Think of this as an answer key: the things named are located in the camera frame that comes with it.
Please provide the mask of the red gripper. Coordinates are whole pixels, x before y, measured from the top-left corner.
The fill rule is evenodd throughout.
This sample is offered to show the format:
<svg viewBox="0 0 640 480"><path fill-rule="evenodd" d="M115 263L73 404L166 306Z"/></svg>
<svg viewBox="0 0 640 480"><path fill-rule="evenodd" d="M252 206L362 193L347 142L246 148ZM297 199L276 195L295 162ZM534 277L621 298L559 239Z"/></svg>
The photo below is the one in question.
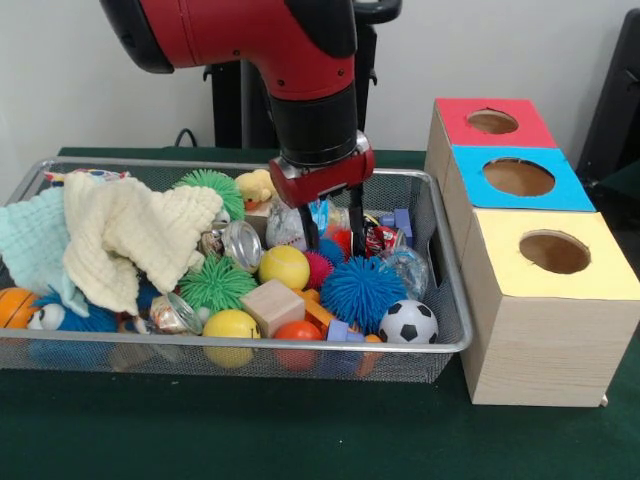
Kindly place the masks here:
<svg viewBox="0 0 640 480"><path fill-rule="evenodd" d="M338 190L350 189L349 218L353 256L366 255L366 228L363 210L363 185L375 167L369 139L357 132L355 150L328 166L296 167L282 157L269 162L269 173L279 198L290 208L298 208L308 250L319 248L319 232L309 203Z"/></svg>

